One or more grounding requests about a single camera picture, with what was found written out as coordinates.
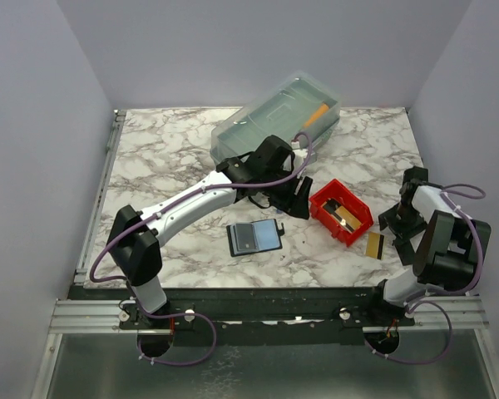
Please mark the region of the gold magnetic stripe card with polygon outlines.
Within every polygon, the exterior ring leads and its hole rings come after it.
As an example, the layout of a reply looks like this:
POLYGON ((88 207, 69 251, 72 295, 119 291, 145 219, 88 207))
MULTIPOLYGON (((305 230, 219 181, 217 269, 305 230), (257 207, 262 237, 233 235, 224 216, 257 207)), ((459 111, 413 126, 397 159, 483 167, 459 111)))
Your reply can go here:
POLYGON ((381 260, 383 258, 385 236, 383 234, 369 232, 365 255, 372 259, 381 260))

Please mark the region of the red plastic bin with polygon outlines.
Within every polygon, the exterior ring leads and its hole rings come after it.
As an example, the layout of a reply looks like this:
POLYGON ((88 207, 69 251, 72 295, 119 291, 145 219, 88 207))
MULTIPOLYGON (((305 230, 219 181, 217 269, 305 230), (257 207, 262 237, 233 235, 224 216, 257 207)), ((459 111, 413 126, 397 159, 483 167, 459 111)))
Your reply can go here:
POLYGON ((347 247, 373 226, 370 208, 336 179, 310 196, 309 212, 347 247))

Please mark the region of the stack of credit cards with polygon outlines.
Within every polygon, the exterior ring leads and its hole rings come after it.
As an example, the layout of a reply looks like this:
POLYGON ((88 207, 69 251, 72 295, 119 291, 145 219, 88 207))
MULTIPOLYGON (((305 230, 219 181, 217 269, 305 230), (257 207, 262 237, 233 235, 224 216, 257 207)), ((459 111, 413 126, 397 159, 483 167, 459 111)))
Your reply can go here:
POLYGON ((335 199, 328 199, 324 203, 323 209, 349 233, 353 233, 362 224, 349 210, 335 199))

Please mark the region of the black card holder wallet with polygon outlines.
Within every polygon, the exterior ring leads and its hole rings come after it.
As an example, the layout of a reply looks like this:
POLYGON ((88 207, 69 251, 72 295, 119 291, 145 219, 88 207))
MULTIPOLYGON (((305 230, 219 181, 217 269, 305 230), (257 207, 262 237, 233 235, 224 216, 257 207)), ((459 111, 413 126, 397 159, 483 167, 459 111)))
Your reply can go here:
POLYGON ((254 226, 254 236, 256 242, 256 250, 242 254, 235 254, 232 244, 231 226, 226 227, 226 233, 232 257, 245 256, 249 254, 258 254, 269 251, 282 249, 282 237, 284 236, 284 225, 278 224, 276 219, 262 219, 254 222, 247 222, 254 226))

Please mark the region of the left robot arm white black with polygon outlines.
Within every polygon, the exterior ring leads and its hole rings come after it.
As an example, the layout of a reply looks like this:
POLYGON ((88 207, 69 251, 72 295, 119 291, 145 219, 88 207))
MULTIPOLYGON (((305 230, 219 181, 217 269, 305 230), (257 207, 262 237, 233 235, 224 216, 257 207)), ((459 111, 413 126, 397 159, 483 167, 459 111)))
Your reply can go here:
POLYGON ((181 230, 257 194, 291 217, 309 217, 313 181, 301 175, 309 156, 304 155, 301 165, 294 164, 301 143, 312 143, 304 132, 297 133, 291 143, 270 135, 256 150, 221 161, 214 171, 180 194, 143 210, 127 205, 117 212, 106 251, 141 305, 139 318, 147 327, 159 328, 167 320, 168 299, 158 277, 161 248, 181 230))

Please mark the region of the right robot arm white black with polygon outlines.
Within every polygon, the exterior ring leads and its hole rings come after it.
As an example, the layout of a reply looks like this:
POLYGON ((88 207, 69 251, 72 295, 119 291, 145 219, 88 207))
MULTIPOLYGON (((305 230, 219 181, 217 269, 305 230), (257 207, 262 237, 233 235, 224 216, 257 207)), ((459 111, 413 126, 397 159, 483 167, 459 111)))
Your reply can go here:
POLYGON ((368 320, 378 326, 428 294, 463 295, 475 288, 482 274, 492 233, 489 223, 474 219, 456 204, 451 195, 481 200, 484 190, 468 184, 441 186, 429 181, 426 168, 414 166, 403 174, 400 200, 378 216, 381 230, 389 229, 393 246, 409 269, 382 281, 380 297, 366 305, 368 320))

